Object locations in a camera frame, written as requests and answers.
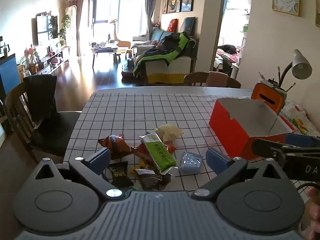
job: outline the giraffe figure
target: giraffe figure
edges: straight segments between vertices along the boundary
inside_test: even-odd
[[[118,41],[118,47],[128,47],[129,49],[131,48],[131,42],[129,41],[121,41],[117,38],[117,32],[116,32],[116,22],[117,19],[110,21],[110,24],[114,25],[114,40]]]

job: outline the checkered tablecloth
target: checkered tablecloth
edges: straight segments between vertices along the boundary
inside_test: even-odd
[[[124,134],[126,143],[131,147],[140,144],[139,136],[165,123],[171,123],[183,130],[184,135],[177,138],[177,147],[172,155],[180,165],[181,156],[185,151],[203,156],[200,174],[187,174],[172,169],[172,182],[166,191],[193,191],[216,175],[207,165],[205,153],[208,147],[215,147],[227,155],[214,131],[209,127],[209,119],[218,98],[250,98],[246,96],[205,95],[205,94],[170,94],[170,93],[110,93],[108,90],[93,93],[85,105],[74,131],[71,135],[64,158],[91,156],[102,147],[99,138],[112,134]],[[128,170],[140,163],[133,154],[112,162],[128,161]],[[250,167],[259,167],[262,159],[251,161]],[[106,170],[108,179],[112,179]]]

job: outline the blue gripper pad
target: blue gripper pad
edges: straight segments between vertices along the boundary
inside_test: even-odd
[[[225,156],[215,148],[209,148],[205,154],[207,165],[219,175],[226,170],[234,161],[228,156]]]
[[[103,148],[92,156],[86,158],[84,165],[86,165],[95,174],[100,175],[109,166],[110,161],[110,150],[108,148]]]
[[[320,147],[320,139],[313,136],[287,134],[284,140],[286,144],[299,147]]]

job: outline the red pillow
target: red pillow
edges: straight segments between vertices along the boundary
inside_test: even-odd
[[[173,33],[177,30],[177,27],[178,27],[178,19],[173,19],[169,23],[168,31]]]

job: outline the red box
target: red box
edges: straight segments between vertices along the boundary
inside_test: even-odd
[[[258,158],[251,150],[256,138],[284,143],[292,129],[264,100],[221,98],[214,105],[209,121],[230,157]]]

